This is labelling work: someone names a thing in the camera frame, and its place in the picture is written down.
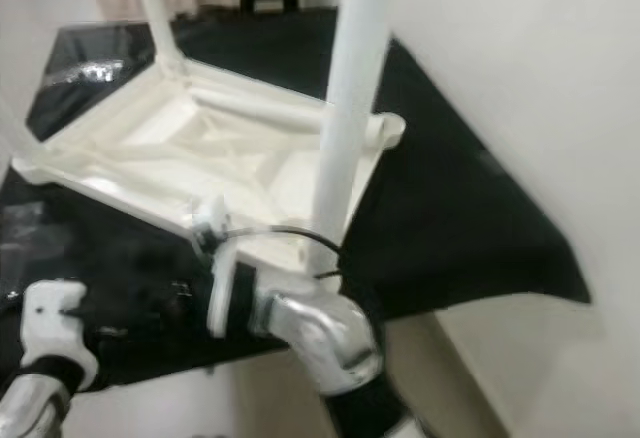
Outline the black tablecloth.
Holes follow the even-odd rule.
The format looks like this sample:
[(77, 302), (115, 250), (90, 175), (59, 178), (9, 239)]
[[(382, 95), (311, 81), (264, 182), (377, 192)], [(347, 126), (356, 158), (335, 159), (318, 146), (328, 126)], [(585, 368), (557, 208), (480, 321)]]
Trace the black tablecloth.
[[(175, 37), (189, 57), (324, 94), (337, 13), (180, 19)], [(401, 144), (384, 156), (357, 206), (342, 268), (352, 296), (387, 320), (504, 295), (545, 295), (590, 304), (571, 242), (536, 205), (435, 86), (401, 37), (393, 37), (375, 108), (407, 121)], [(253, 337), (215, 339), (177, 309), (177, 284), (195, 278), (189, 242), (122, 211), (55, 185), (3, 179), (5, 209), (36, 205), (41, 249), (0, 259), (0, 377), (8, 386), (20, 354), (15, 292), (41, 279), (79, 279), (101, 362), (93, 388), (216, 366), (282, 350)]]

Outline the white plastic table top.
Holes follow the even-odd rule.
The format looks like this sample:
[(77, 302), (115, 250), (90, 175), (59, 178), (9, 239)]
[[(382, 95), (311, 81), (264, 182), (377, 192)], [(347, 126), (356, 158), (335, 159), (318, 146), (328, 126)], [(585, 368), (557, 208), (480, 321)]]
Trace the white plastic table top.
[(302, 272), (314, 265), (311, 238), (269, 238), (265, 229), (312, 229), (323, 132), (221, 112), (198, 103), (188, 87), (256, 95), (279, 103), (319, 106), (273, 83), (186, 60), (186, 76), (147, 66), (45, 138), (31, 168), (17, 170), (32, 185), (65, 188), (128, 217), (191, 237), (200, 202), (223, 196), (230, 229), (251, 229), (239, 246), (248, 263)]

